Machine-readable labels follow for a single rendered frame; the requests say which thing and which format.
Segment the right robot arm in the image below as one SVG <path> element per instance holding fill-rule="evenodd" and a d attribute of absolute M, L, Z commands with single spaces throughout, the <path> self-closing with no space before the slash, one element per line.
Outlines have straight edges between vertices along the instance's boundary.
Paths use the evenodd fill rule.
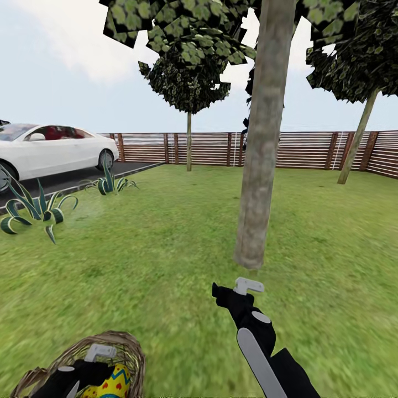
<path fill-rule="evenodd" d="M 229 310 L 237 326 L 237 340 L 266 398 L 321 398 L 303 367 L 287 348 L 273 357 L 276 334 L 272 321 L 254 307 L 255 297 L 247 289 L 264 292 L 260 282 L 239 277 L 237 287 L 212 285 L 216 305 Z"/>

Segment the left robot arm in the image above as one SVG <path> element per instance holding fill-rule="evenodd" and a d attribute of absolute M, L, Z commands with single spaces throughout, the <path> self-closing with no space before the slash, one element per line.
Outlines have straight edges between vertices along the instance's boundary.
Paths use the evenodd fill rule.
<path fill-rule="evenodd" d="M 83 359 L 74 365 L 57 368 L 45 384 L 30 398 L 76 398 L 84 387 L 101 386 L 115 370 L 114 364 L 98 361 L 98 358 L 115 359 L 117 347 L 94 343 Z"/>

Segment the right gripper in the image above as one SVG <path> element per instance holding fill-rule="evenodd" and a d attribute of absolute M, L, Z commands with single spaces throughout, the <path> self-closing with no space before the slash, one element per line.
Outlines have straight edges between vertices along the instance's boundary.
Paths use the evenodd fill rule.
<path fill-rule="evenodd" d="M 233 289 L 217 286 L 214 282 L 212 285 L 212 296 L 216 297 L 216 305 L 225 307 L 229 310 L 232 315 L 233 308 L 239 302 L 247 302 L 250 305 L 254 305 L 255 297 L 252 294 L 240 295 L 233 291 Z"/>

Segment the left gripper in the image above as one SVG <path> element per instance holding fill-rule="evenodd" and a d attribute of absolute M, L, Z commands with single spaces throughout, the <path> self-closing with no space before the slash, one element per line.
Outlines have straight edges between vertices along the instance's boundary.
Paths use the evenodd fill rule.
<path fill-rule="evenodd" d="M 109 380 L 111 375 L 115 370 L 114 364 L 96 361 L 94 362 L 85 362 L 84 359 L 78 358 L 75 360 L 74 365 L 84 366 L 87 370 L 87 379 L 85 382 L 85 387 L 89 386 L 101 386 L 104 380 Z"/>

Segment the wicker basket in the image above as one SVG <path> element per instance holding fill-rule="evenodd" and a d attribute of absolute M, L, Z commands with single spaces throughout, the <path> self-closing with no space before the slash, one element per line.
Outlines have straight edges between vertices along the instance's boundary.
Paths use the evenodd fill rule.
<path fill-rule="evenodd" d="M 86 337 L 76 342 L 55 359 L 47 369 L 36 367 L 26 372 L 17 387 L 11 393 L 10 398 L 18 398 L 18 395 L 24 389 L 38 382 L 27 395 L 27 398 L 30 398 L 45 384 L 46 379 L 51 376 L 57 368 L 67 366 L 67 361 L 69 361 L 69 365 L 74 365 L 76 360 L 74 355 L 83 353 L 87 347 L 94 343 L 102 344 L 103 342 L 105 342 L 107 346 L 120 347 L 120 350 L 117 350 L 115 359 L 122 360 L 122 364 L 128 368 L 132 378 L 132 383 L 128 391 L 128 398 L 143 398 L 143 381 L 146 373 L 147 355 L 143 353 L 140 343 L 132 334 L 111 330 Z"/>

